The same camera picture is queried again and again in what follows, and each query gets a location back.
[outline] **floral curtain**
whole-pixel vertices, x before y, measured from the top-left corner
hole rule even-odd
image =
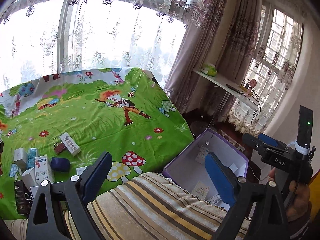
[[[229,80],[241,84],[254,53],[259,32],[262,0],[237,0],[231,25],[220,52],[216,69]],[[225,90],[210,84],[202,98],[201,109],[212,115],[222,101]],[[218,121],[224,122],[236,98],[226,101]]]
[[[250,80],[257,80],[255,92],[259,98],[259,111],[255,113],[237,100],[228,113],[228,121],[236,126],[237,131],[253,135],[264,132],[289,89],[302,37],[301,23],[274,9],[272,5],[264,21],[267,22],[266,31],[260,34],[246,75]]]
[[[198,0],[173,64],[165,92],[183,113],[195,89],[199,69],[219,28],[227,0]]]
[[[126,66],[151,70],[163,87],[196,1],[16,0],[0,18],[0,90]]]

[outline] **white string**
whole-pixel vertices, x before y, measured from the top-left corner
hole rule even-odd
[[[248,166],[248,167],[252,170],[252,174],[254,175],[254,177],[255,177],[258,181],[263,181],[263,180],[265,180],[267,177],[269,177],[269,175],[267,175],[267,176],[264,177],[263,179],[258,179],[258,178],[256,177],[256,175],[254,174],[253,169],[252,169],[250,166]]]
[[[302,146],[300,146],[300,145],[297,143],[297,140],[290,142],[290,143],[287,145],[286,149],[289,148],[289,147],[291,147],[291,146],[295,146],[297,152],[299,152],[299,153],[301,153],[301,154],[303,154],[303,155],[308,155],[309,152],[310,152],[310,147],[307,148],[307,149],[306,149],[306,148],[303,148]]]

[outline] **green cartoon bedsheet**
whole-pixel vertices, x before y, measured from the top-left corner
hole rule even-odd
[[[163,90],[139,68],[76,71],[44,76],[0,93],[0,215],[17,214],[14,181],[22,171],[13,161],[15,149],[38,148],[57,156],[54,138],[67,132],[81,148],[69,173],[55,172],[55,181],[76,174],[103,151],[112,154],[114,170],[99,194],[142,172],[157,171],[193,140],[187,123]]]

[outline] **green tissue pack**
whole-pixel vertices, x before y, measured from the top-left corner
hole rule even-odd
[[[212,76],[212,77],[215,77],[217,74],[217,70],[216,70],[215,66],[212,64],[208,64],[208,63],[203,64],[200,71],[202,73],[204,73],[208,76]]]

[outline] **screw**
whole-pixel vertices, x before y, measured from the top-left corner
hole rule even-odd
[[[269,186],[270,186],[270,187],[275,187],[275,186],[276,186],[276,183],[271,180],[271,181],[269,181]]]
[[[77,181],[79,179],[79,176],[78,175],[73,175],[71,177],[71,181]]]
[[[247,181],[247,179],[245,177],[240,176],[240,177],[238,177],[238,181],[240,183],[245,183]]]
[[[49,182],[47,180],[44,180],[41,182],[41,186],[47,186],[49,184]]]

